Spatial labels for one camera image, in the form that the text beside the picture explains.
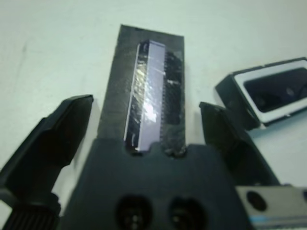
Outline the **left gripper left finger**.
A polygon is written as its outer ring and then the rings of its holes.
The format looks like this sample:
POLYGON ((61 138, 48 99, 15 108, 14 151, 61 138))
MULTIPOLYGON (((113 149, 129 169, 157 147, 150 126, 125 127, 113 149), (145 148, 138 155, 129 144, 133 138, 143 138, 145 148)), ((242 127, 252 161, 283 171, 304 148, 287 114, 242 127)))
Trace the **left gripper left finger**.
POLYGON ((86 133, 92 95, 68 98, 43 118, 0 172, 2 193, 50 192, 86 133))

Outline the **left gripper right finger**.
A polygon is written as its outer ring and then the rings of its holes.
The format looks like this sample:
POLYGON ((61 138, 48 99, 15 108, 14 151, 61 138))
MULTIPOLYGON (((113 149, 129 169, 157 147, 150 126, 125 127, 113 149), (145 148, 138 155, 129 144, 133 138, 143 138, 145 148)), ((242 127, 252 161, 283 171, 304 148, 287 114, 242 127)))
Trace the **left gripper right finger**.
POLYGON ((280 185, 251 137, 231 111, 206 102, 201 102, 199 107, 205 143, 221 153, 236 185, 280 185))

